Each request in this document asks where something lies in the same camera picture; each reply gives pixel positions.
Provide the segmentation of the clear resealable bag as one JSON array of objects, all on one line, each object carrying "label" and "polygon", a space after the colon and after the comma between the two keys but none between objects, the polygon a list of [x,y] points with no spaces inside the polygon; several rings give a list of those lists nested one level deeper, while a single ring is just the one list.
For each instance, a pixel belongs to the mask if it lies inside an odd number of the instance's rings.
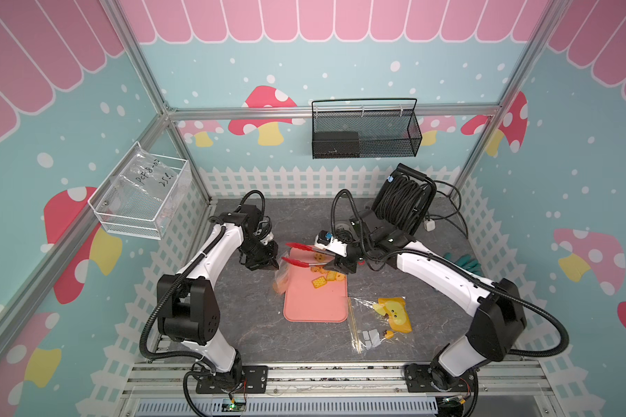
[{"label": "clear resealable bag", "polygon": [[272,288],[277,295],[284,295],[290,283],[290,264],[285,258],[290,257],[290,252],[286,251],[278,258],[278,270],[275,272]]}]

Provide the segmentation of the red kitchen tongs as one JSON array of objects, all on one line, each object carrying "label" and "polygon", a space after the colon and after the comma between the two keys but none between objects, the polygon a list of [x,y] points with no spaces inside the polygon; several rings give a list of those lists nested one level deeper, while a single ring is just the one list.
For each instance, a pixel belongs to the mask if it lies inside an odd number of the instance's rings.
[{"label": "red kitchen tongs", "polygon": [[291,266],[299,268],[323,267],[334,261],[332,253],[302,243],[287,243],[290,251],[281,259]]}]

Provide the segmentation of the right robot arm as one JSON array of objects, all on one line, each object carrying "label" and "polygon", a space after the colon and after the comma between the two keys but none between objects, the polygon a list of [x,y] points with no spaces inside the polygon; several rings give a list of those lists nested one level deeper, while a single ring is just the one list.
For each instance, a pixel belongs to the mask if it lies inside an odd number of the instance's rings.
[{"label": "right robot arm", "polygon": [[[378,219],[370,210],[351,219],[349,230],[320,231],[315,246],[334,255],[330,266],[338,272],[353,274],[361,261],[387,264],[446,295],[471,316],[466,334],[444,347],[426,370],[432,386],[440,391],[452,389],[466,372],[502,361],[508,355],[547,358],[563,353],[570,344],[563,323],[523,300],[515,283],[506,278],[492,281],[469,272],[430,251],[397,226]],[[558,345],[537,351],[515,349],[527,327],[527,311],[556,329]]]}]

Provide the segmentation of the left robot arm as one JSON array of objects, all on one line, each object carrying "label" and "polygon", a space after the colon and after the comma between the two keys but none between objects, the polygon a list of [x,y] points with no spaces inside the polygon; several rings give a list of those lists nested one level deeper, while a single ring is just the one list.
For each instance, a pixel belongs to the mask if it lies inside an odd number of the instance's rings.
[{"label": "left robot arm", "polygon": [[236,379],[240,354],[219,330],[215,285],[236,252],[249,271],[277,270],[278,244],[263,204],[240,203],[211,221],[215,226],[201,250],[176,274],[156,283],[156,307],[142,330],[139,352],[151,361],[193,358],[214,375]]}]

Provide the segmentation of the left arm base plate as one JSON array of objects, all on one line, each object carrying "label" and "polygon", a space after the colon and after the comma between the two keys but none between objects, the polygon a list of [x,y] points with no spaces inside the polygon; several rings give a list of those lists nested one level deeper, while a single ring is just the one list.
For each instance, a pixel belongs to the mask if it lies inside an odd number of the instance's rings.
[{"label": "left arm base plate", "polygon": [[228,373],[204,375],[197,383],[197,394],[264,394],[269,368],[266,366],[242,366]]}]

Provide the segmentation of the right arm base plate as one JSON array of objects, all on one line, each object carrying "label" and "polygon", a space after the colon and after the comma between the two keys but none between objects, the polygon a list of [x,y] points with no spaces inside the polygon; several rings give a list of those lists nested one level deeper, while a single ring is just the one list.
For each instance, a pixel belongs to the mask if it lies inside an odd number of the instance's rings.
[{"label": "right arm base plate", "polygon": [[469,369],[461,376],[448,375],[429,363],[410,363],[403,367],[403,378],[409,393],[470,393],[477,382],[476,372]]}]

